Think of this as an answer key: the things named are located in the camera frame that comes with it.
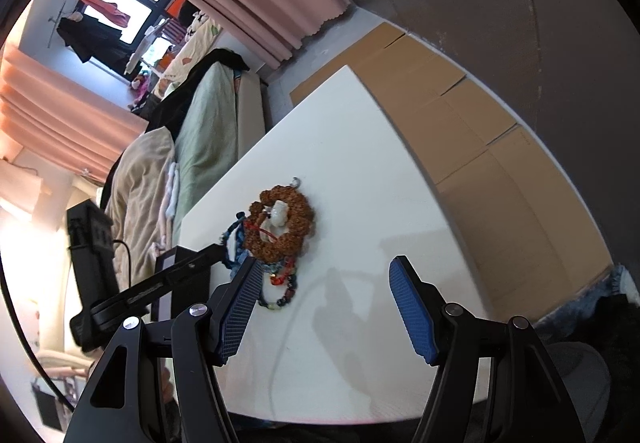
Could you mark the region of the person's right hand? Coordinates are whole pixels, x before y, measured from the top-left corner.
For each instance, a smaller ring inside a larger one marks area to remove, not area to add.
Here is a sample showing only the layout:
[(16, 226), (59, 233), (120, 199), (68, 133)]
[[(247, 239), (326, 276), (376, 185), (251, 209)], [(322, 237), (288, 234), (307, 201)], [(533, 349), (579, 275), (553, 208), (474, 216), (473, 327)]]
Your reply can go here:
[(165, 416), (171, 414), (171, 405), (174, 401), (175, 387), (171, 381), (171, 373), (166, 365), (160, 366), (160, 394), (164, 404)]

